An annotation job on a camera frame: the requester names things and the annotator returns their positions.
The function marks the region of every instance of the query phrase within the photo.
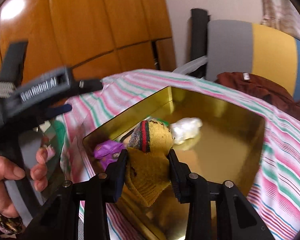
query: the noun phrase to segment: yellow sock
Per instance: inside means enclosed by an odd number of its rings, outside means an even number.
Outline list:
[[[126,185],[149,207],[170,184],[167,155],[173,146],[169,129],[157,121],[142,121],[127,145]]]

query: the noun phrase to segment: maroon fabric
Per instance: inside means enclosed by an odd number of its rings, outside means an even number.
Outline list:
[[[277,83],[257,75],[249,75],[250,80],[244,80],[241,72],[224,72],[217,76],[216,82],[263,99],[300,121],[300,101],[295,102],[288,91]]]

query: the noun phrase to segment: purple package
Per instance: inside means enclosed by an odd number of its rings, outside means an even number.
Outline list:
[[[96,146],[93,151],[94,157],[100,161],[104,170],[110,163],[116,162],[119,158],[121,150],[125,149],[123,143],[107,140]]]

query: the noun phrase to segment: wooden wardrobe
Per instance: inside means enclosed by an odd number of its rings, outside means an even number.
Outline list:
[[[0,65],[9,43],[25,39],[23,82],[63,65],[78,79],[175,69],[165,0],[5,0]]]

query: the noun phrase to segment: striped tablecloth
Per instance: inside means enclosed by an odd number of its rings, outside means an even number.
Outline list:
[[[74,183],[95,175],[82,139],[128,107],[167,86],[197,91],[253,111],[266,120],[260,168],[248,200],[275,239],[293,239],[300,230],[300,122],[276,107],[221,85],[190,76],[135,70],[102,80],[104,88],[68,100],[72,111],[58,117],[66,127],[61,168]],[[80,206],[83,220],[84,202]],[[140,239],[116,206],[107,205],[111,239]]]

